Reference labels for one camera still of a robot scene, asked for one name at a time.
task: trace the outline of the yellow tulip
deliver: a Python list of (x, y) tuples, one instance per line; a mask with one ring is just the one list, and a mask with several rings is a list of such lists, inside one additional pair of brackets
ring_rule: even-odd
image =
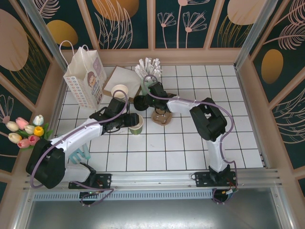
[(44, 130), (43, 130), (43, 128), (41, 126), (35, 127), (34, 135), (40, 137), (40, 136), (43, 136), (43, 134), (44, 134)]

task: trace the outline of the white paper bag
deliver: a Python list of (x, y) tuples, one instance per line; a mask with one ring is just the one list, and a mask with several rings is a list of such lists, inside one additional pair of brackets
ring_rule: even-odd
[(96, 50), (89, 51), (87, 46), (88, 51), (86, 51), (84, 46), (86, 45), (79, 47), (74, 53), (71, 44), (73, 57), (70, 64), (63, 57), (68, 65), (63, 78), (80, 106), (98, 110), (103, 97), (102, 87), (107, 76), (98, 52)]

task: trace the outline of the flower bouquet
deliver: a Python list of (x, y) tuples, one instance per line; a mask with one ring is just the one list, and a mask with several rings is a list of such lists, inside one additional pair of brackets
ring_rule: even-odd
[(53, 132), (53, 130), (47, 131), (49, 123), (43, 125), (43, 121), (42, 115), (36, 116), (32, 125), (21, 117), (15, 122), (9, 121), (6, 127), (13, 132), (9, 134), (9, 140), (16, 143), (22, 150), (34, 148), (38, 140), (41, 138), (48, 140)]

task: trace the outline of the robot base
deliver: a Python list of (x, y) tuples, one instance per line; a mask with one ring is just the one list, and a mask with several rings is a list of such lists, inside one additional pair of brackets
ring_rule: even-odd
[(236, 185), (235, 172), (230, 170), (230, 165), (219, 173), (209, 167), (209, 172), (196, 172), (194, 175), (197, 187), (229, 187), (230, 182)]

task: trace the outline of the dark green wallpaper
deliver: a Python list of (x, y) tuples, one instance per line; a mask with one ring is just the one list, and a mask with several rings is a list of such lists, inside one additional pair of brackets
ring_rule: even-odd
[(225, 0), (210, 47), (241, 48), (263, 4), (257, 0)]
[(185, 6), (177, 0), (156, 0), (155, 48), (203, 48), (214, 6), (214, 0), (188, 1)]
[(0, 72), (36, 104), (50, 62), (8, 0), (0, 2)]
[(305, 197), (305, 178), (299, 179), (298, 182), (301, 187), (303, 196)]
[(283, 0), (278, 0), (277, 4), (271, 14), (271, 16), (269, 17), (269, 20), (267, 21), (266, 25), (264, 26), (263, 30), (261, 31), (260, 35), (258, 36), (258, 38), (256, 39), (254, 45), (252, 46), (252, 49), (250, 50), (250, 55), (252, 55), (253, 51), (255, 50), (257, 44), (259, 43), (259, 41), (261, 40), (263, 34), (265, 33), (266, 29), (268, 28), (271, 20), (273, 19), (273, 17), (275, 16), (278, 8), (280, 7), (280, 5), (283, 3)]
[(148, 49), (146, 0), (86, 0), (100, 49)]
[[(29, 121), (32, 112), (2, 85), (0, 85), (0, 108), (0, 154), (16, 156), (18, 155), (19, 147), (5, 136), (10, 133), (10, 130), (3, 123), (3, 119), (10, 117), (10, 121), (15, 121), (18, 117), (22, 117)], [(0, 156), (0, 169), (11, 172), (15, 161), (16, 158), (14, 157)]]
[(0, 203), (2, 201), (2, 197), (4, 195), (5, 189), (6, 189), (7, 183), (0, 181)]
[(272, 112), (293, 168), (305, 166), (305, 80)]
[[(33, 2), (58, 45), (68, 40), (75, 49), (84, 44), (89, 49), (93, 49), (76, 0), (35, 0)], [(61, 49), (71, 49), (71, 46), (65, 43)]]
[(305, 66), (304, 1), (290, 1), (253, 60), (268, 101)]

